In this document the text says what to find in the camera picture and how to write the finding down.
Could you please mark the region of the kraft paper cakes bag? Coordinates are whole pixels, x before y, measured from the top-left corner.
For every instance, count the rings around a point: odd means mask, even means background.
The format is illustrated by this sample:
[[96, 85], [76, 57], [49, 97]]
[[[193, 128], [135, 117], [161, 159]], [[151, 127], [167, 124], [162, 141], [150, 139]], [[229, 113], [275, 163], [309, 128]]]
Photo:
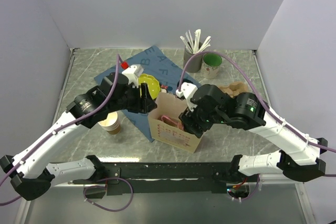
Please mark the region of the kraft paper cakes bag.
[[187, 108], [184, 100], [170, 93], [159, 93], [155, 103], [157, 108], [148, 114], [148, 122], [153, 139], [194, 153], [201, 138], [186, 132], [179, 115]]

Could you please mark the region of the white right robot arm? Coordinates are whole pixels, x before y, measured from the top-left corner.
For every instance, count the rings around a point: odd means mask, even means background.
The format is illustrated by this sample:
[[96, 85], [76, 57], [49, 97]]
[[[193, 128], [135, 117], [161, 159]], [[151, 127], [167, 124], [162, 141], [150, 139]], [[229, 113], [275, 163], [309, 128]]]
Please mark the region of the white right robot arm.
[[234, 183], [254, 175], [282, 174], [304, 183], [325, 175], [326, 163], [320, 159], [324, 150], [319, 145], [327, 147], [328, 142], [301, 133], [262, 105], [255, 94], [231, 97], [212, 84], [197, 87], [185, 82], [176, 96], [187, 103], [179, 116], [186, 132], [200, 138], [214, 124], [223, 124], [255, 133], [278, 147], [269, 154], [235, 155], [230, 167], [220, 173], [224, 180]]

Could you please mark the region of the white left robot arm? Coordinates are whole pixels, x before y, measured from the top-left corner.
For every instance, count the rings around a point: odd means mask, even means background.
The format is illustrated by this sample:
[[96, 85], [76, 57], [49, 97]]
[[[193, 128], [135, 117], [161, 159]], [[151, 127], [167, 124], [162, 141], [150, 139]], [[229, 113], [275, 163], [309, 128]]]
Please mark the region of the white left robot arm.
[[30, 147], [15, 156], [3, 156], [1, 168], [9, 174], [14, 190], [27, 201], [72, 180], [98, 183], [107, 172], [96, 156], [67, 163], [52, 163], [52, 158], [111, 112], [147, 114], [156, 107], [147, 84], [136, 86], [126, 75], [114, 72], [104, 77], [101, 85], [76, 96], [58, 121]]

